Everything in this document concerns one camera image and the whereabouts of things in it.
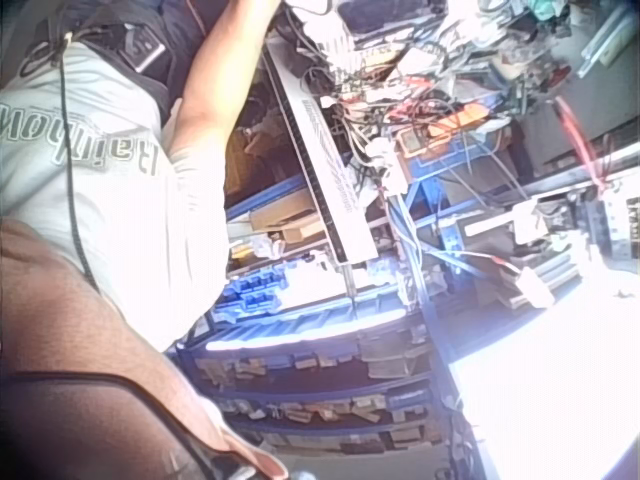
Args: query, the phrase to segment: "orange component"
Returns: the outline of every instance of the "orange component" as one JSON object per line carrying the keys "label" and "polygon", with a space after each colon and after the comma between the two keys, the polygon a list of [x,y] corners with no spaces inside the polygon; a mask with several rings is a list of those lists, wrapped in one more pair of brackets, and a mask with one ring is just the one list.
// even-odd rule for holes
{"label": "orange component", "polygon": [[437,138],[450,135],[452,132],[464,128],[489,115],[490,110],[479,103],[465,105],[464,110],[439,120],[437,124],[429,126],[429,135]]}

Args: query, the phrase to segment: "blue metal shelf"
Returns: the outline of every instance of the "blue metal shelf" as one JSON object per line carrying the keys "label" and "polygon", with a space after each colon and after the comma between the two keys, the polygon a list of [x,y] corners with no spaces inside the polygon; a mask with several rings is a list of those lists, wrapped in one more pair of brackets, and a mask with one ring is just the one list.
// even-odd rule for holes
{"label": "blue metal shelf", "polygon": [[282,197],[289,195],[307,186],[307,181],[301,173],[291,178],[287,178],[272,187],[257,193],[246,200],[227,209],[227,220],[233,220],[245,213],[256,210],[265,205],[269,205]]}
{"label": "blue metal shelf", "polygon": [[387,415],[380,423],[375,424],[353,415],[341,422],[332,423],[318,420],[312,424],[297,423],[288,419],[250,420],[240,417],[227,417],[227,420],[233,427],[245,431],[304,435],[305,437],[342,437],[407,430],[424,425],[428,418],[426,414],[408,414],[407,416],[413,417],[413,420],[393,423],[390,415]]}
{"label": "blue metal shelf", "polygon": [[[419,326],[421,322],[419,316],[413,313],[395,322],[367,328],[365,332],[368,336],[381,336]],[[311,342],[305,341],[265,348],[223,350],[219,352],[207,351],[204,348],[205,345],[201,344],[199,348],[188,347],[186,350],[180,350],[180,353],[182,355],[188,354],[196,358],[217,358],[224,360],[246,360],[248,358],[264,358],[268,360],[271,357],[293,356],[305,353],[315,353],[316,355],[327,358],[337,358],[345,355],[357,355],[359,353],[358,336],[361,333],[362,330],[347,335],[319,339]]]}
{"label": "blue metal shelf", "polygon": [[368,370],[364,362],[352,360],[314,372],[289,369],[283,373],[247,381],[236,389],[202,387],[200,390],[209,398],[241,399],[265,405],[285,402],[318,403],[383,394],[399,387],[426,382],[431,378],[426,358],[419,359],[416,369],[418,373],[407,378],[374,380],[367,376]]}
{"label": "blue metal shelf", "polygon": [[[500,139],[499,133],[490,133],[484,142],[486,148],[493,150],[496,147],[496,140]],[[456,135],[449,142],[447,152],[439,158],[416,157],[409,161],[409,171],[414,181],[425,180],[435,177],[441,173],[446,173],[454,167],[466,165],[468,161],[486,156],[486,151],[478,146],[473,140],[467,141],[466,149],[469,157],[465,153],[465,144],[460,135]]]}
{"label": "blue metal shelf", "polygon": [[355,299],[338,297],[277,314],[243,318],[238,324],[216,324],[217,332],[207,332],[189,341],[187,350],[203,346],[210,356],[229,356],[243,349],[264,349],[281,344],[320,341],[358,330],[392,323],[407,315],[395,285],[362,292]]}

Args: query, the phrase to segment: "cardboard box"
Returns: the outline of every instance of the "cardboard box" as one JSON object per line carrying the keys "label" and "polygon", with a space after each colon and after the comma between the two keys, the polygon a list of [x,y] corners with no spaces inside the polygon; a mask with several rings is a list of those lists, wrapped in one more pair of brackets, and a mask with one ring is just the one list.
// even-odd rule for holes
{"label": "cardboard box", "polygon": [[353,413],[354,415],[357,415],[360,418],[364,418],[368,422],[378,423],[382,419],[382,416],[378,415],[377,413],[373,413],[373,412],[374,412],[374,410],[372,410],[370,408],[354,407],[354,408],[351,409],[351,413]]}
{"label": "cardboard box", "polygon": [[348,415],[351,413],[351,400],[333,400],[326,403],[327,405],[331,405],[333,411],[338,415]]}
{"label": "cardboard box", "polygon": [[279,433],[265,433],[262,435],[264,441],[269,445],[273,445],[274,447],[286,447],[289,445],[287,439],[284,435],[280,435]]}
{"label": "cardboard box", "polygon": [[393,443],[422,441],[422,434],[419,428],[410,428],[408,430],[397,430],[391,432]]}
{"label": "cardboard box", "polygon": [[308,412],[321,412],[322,410],[333,410],[333,405],[329,403],[308,403],[304,406]]}
{"label": "cardboard box", "polygon": [[392,333],[384,337],[360,341],[360,359],[364,362],[403,358],[408,348],[407,332]]}
{"label": "cardboard box", "polygon": [[338,366],[338,360],[335,358],[327,358],[327,357],[322,357],[322,356],[318,356],[318,363],[320,364],[321,367],[337,367]]}
{"label": "cardboard box", "polygon": [[313,237],[324,231],[324,223],[317,213],[311,214],[304,219],[304,224],[292,228],[287,225],[282,231],[284,241],[289,244],[304,242],[307,238]]}
{"label": "cardboard box", "polygon": [[294,403],[294,402],[283,402],[280,404],[280,408],[282,410],[302,410],[302,404],[301,403]]}
{"label": "cardboard box", "polygon": [[427,430],[425,437],[427,438],[427,441],[432,445],[438,445],[444,441],[440,432]]}
{"label": "cardboard box", "polygon": [[366,397],[354,397],[353,403],[359,408],[372,407],[383,409],[387,406],[386,399],[384,398],[384,395],[381,394],[367,395]]}
{"label": "cardboard box", "polygon": [[264,367],[265,366],[264,358],[250,358],[249,365],[251,365],[252,367]]}
{"label": "cardboard box", "polygon": [[406,442],[393,442],[393,445],[396,448],[413,448],[424,445],[425,443],[424,440],[407,440]]}
{"label": "cardboard box", "polygon": [[313,418],[313,413],[303,410],[288,410],[284,414],[289,420],[299,423],[310,423]]}
{"label": "cardboard box", "polygon": [[407,415],[404,410],[395,410],[391,412],[391,416],[393,417],[393,423],[404,423],[407,421]]}
{"label": "cardboard box", "polygon": [[378,362],[368,362],[369,378],[391,379],[405,378],[413,373],[416,365],[415,359],[399,358],[396,360],[385,360]]}
{"label": "cardboard box", "polygon": [[253,380],[253,379],[254,379],[254,376],[253,376],[253,375],[251,375],[250,373],[236,373],[236,378],[237,378],[238,380],[247,380],[247,381],[250,381],[250,380]]}
{"label": "cardboard box", "polygon": [[236,365],[237,374],[250,373],[251,375],[263,376],[267,374],[267,368],[264,366],[251,365],[249,363],[237,362]]}
{"label": "cardboard box", "polygon": [[406,358],[418,358],[422,355],[431,352],[431,344],[423,343],[422,345],[417,345],[410,350],[407,350],[404,354]]}
{"label": "cardboard box", "polygon": [[318,414],[325,422],[337,422],[340,420],[340,415],[333,410],[320,410]]}
{"label": "cardboard box", "polygon": [[307,217],[315,211],[311,192],[305,188],[254,210],[249,220],[255,232],[295,229],[307,225]]}
{"label": "cardboard box", "polygon": [[298,370],[304,370],[306,368],[313,368],[318,366],[318,360],[316,358],[307,358],[304,360],[296,361],[296,368]]}
{"label": "cardboard box", "polygon": [[214,385],[231,383],[230,367],[224,362],[212,358],[196,358],[195,363],[202,378],[208,378]]}

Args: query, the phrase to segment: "white cable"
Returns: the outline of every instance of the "white cable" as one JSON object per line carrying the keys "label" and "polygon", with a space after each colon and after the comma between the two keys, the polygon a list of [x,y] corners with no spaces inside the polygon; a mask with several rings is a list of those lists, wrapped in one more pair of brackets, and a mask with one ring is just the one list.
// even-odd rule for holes
{"label": "white cable", "polygon": [[[344,133],[347,136],[347,141],[349,142],[349,146],[351,147],[351,151],[353,152],[353,159],[358,162],[360,165],[362,165],[363,167],[366,168],[372,168],[373,165],[370,162],[365,162],[362,157],[360,157],[360,155],[358,154],[358,151],[356,149],[356,145],[354,144],[354,138],[351,132],[351,129],[349,128],[349,124],[347,123],[347,121],[344,118],[340,118],[340,117],[335,117],[338,120],[340,120],[342,122],[342,125],[344,126]],[[361,148],[361,145],[358,145],[358,147],[360,148],[360,150],[364,152],[364,148]]]}
{"label": "white cable", "polygon": [[469,133],[468,135],[476,143],[476,145],[478,145],[482,150],[485,151],[485,153],[488,153],[491,156],[491,158],[493,158],[494,162],[498,165],[500,170],[502,170],[504,172],[504,174],[507,176],[509,181],[513,184],[513,186],[516,187],[516,190],[518,190],[520,195],[522,195],[522,197],[525,200],[529,200],[530,197],[529,197],[529,195],[527,195],[527,192],[524,191],[524,188],[522,188],[522,185],[520,185],[520,183],[518,182],[516,177],[505,166],[505,164],[502,163],[502,160],[500,160],[500,158],[498,158],[498,156],[496,155],[496,150],[498,149],[499,143],[496,143],[496,149],[490,150],[489,148],[487,148],[487,146],[484,143],[482,143],[480,140],[478,140],[475,135],[473,135],[472,133]]}
{"label": "white cable", "polygon": [[394,217],[391,214],[391,211],[389,210],[389,205],[387,202],[384,202],[384,209],[387,214],[387,218],[389,219],[389,225],[391,225],[391,228],[393,228],[393,231],[396,233],[396,235],[398,235],[398,237],[400,237],[402,240],[404,240],[405,242],[407,242],[409,245],[411,245],[413,248],[417,250],[418,248],[415,242],[409,237],[407,237],[404,233],[402,233],[402,231],[400,231],[400,229],[396,225]]}
{"label": "white cable", "polygon": [[291,18],[291,9],[287,8],[285,15],[287,16],[287,20],[289,22],[289,26],[291,27],[291,29],[294,31],[294,33],[296,34],[296,36],[298,37],[298,39],[300,41],[302,41],[302,43],[305,44],[305,46],[312,52],[315,53],[316,55],[318,55],[321,58],[326,58],[326,55],[324,53],[322,53],[318,48],[314,47],[313,45],[311,45],[311,43],[306,39],[306,37],[304,36],[304,34],[302,32],[300,32],[300,30],[298,30],[298,28],[294,25],[293,23],[293,19]]}
{"label": "white cable", "polygon": [[349,131],[349,134],[351,135],[351,139],[353,140],[353,143],[356,145],[356,147],[358,147],[360,149],[360,151],[362,153],[364,153],[366,155],[367,153],[367,149],[365,148],[364,145],[362,145],[362,143],[360,143],[360,139],[358,138],[358,136],[353,132],[353,130]]}
{"label": "white cable", "polygon": [[402,219],[403,219],[404,223],[406,224],[406,227],[407,227],[407,230],[409,231],[409,234],[413,237],[413,240],[409,241],[409,243],[411,245],[414,245],[414,247],[416,249],[416,252],[417,252],[417,255],[418,255],[418,265],[420,265],[420,267],[422,267],[423,253],[422,253],[422,248],[420,248],[420,238],[418,238],[418,228],[416,227],[416,224],[413,221],[413,218],[411,218],[411,213],[409,212],[409,209],[407,208],[407,205],[404,203],[404,200],[402,199],[402,196],[396,195],[394,197],[390,197],[389,201],[391,202],[392,200],[397,202],[397,204],[398,204],[397,210],[400,213],[400,215],[402,216]]}
{"label": "white cable", "polygon": [[471,195],[473,195],[475,197],[475,199],[478,201],[478,203],[480,205],[482,205],[485,208],[489,208],[489,206],[487,205],[487,202],[484,201],[484,199],[480,196],[480,194],[478,192],[476,192],[473,188],[471,188],[471,185],[469,185],[467,182],[465,182],[462,179],[462,177],[460,175],[458,175],[453,168],[451,168],[449,165],[447,165],[447,163],[444,160],[442,160],[440,157],[438,157],[438,161],[440,163],[442,163],[442,165],[444,165],[447,168],[447,170],[449,171],[449,173],[451,173],[451,175],[456,177],[456,180],[458,182],[460,182],[460,184],[463,187],[465,187],[467,190],[469,190],[469,193],[471,193]]}
{"label": "white cable", "polygon": [[371,140],[369,140],[369,139],[367,138],[367,136],[366,136],[364,133],[362,133],[362,131],[361,131],[358,127],[356,127],[355,125],[352,125],[352,128],[353,128],[353,131],[354,131],[354,132],[356,132],[356,133],[358,134],[358,136],[359,136],[362,140],[364,140],[364,141],[365,141],[365,143],[366,143],[367,145],[368,145],[369,143],[371,143]]}
{"label": "white cable", "polygon": [[504,267],[507,267],[509,270],[515,272],[518,275],[520,275],[522,273],[522,270],[520,270],[518,267],[516,267],[513,263],[508,262],[505,259],[500,258],[500,257],[498,257],[496,255],[491,255],[491,254],[488,254],[488,253],[469,252],[467,250],[447,250],[445,253],[448,253],[448,254],[453,255],[453,256],[455,256],[455,255],[465,255],[465,256],[468,256],[468,257],[488,258],[489,260],[494,262],[496,265],[502,265]]}
{"label": "white cable", "polygon": [[467,144],[467,136],[462,133],[462,145],[464,146],[464,154],[467,157],[467,169],[469,170],[469,175],[473,175],[473,170],[471,169],[471,155],[469,155],[469,145]]}

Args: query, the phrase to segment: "wall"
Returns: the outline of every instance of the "wall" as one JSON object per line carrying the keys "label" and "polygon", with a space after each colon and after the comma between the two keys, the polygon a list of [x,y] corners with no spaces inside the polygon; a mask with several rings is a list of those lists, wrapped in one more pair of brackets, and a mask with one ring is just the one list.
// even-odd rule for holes
{"label": "wall", "polygon": [[[580,52],[591,35],[592,32],[574,28],[572,37],[561,41],[554,55],[567,59],[575,72],[582,63]],[[638,115],[638,48],[636,36],[608,69],[597,63],[584,79],[572,74],[559,89],[558,93],[573,109],[587,137],[602,135]],[[544,162],[571,149],[549,105],[541,105],[528,115],[522,128],[525,145],[538,171]]]}

